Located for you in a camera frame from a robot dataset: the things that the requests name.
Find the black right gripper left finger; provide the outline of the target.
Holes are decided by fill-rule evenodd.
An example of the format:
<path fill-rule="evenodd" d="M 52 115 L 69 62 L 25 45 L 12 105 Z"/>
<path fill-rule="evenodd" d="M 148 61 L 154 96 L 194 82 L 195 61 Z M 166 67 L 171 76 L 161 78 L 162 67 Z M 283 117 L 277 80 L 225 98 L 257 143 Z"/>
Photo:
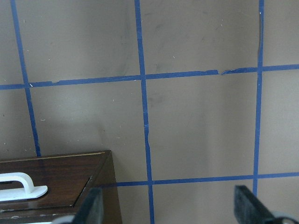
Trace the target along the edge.
<path fill-rule="evenodd" d="M 53 220 L 54 224 L 102 224 L 104 205 L 102 188 L 92 188 L 75 215 Z"/>

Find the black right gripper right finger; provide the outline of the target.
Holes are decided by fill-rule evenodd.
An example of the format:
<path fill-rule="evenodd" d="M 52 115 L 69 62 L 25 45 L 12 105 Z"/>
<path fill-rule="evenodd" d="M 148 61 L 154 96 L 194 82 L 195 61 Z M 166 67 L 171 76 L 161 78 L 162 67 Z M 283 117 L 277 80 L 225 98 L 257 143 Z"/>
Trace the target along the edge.
<path fill-rule="evenodd" d="M 239 224 L 297 224 L 283 212 L 271 212 L 245 185 L 234 188 L 234 216 Z"/>

